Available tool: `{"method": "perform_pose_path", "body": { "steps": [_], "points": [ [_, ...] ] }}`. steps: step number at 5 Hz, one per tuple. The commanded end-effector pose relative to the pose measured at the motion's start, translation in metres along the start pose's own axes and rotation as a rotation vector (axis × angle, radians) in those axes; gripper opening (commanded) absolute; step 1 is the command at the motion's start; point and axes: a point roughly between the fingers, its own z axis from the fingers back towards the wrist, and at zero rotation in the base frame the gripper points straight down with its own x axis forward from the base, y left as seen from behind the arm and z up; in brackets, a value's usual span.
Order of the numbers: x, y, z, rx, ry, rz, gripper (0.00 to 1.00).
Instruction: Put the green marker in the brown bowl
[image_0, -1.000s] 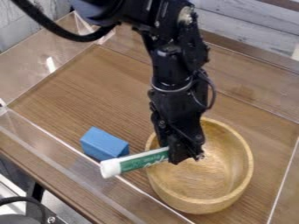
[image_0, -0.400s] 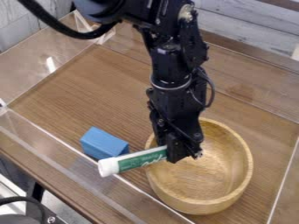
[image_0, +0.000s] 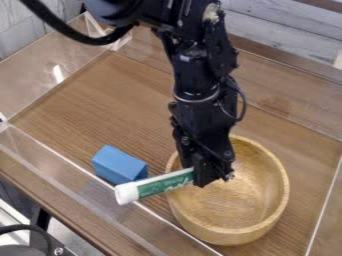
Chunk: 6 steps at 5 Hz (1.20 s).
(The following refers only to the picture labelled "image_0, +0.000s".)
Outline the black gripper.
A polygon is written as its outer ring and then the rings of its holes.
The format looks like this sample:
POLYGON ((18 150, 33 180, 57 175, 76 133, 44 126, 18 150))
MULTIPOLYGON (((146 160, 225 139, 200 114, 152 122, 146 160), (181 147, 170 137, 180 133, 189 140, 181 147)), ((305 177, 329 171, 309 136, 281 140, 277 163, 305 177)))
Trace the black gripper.
POLYGON ((176 99, 168 108, 180 160, 193 168, 193 185, 203 188, 219 179, 228 181, 235 161, 229 131, 247 110, 245 93, 236 80, 224 77, 211 97, 176 99))

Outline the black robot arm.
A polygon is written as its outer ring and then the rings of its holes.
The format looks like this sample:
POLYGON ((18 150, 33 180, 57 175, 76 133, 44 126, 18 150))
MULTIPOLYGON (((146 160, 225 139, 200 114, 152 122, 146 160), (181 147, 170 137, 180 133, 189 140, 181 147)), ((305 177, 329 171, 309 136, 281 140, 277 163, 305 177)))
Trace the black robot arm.
POLYGON ((84 0, 92 16, 116 28, 144 23, 162 44, 173 72, 172 136, 193 185, 233 176, 229 131, 247 99, 231 72, 237 50, 225 30, 220 0, 84 0))

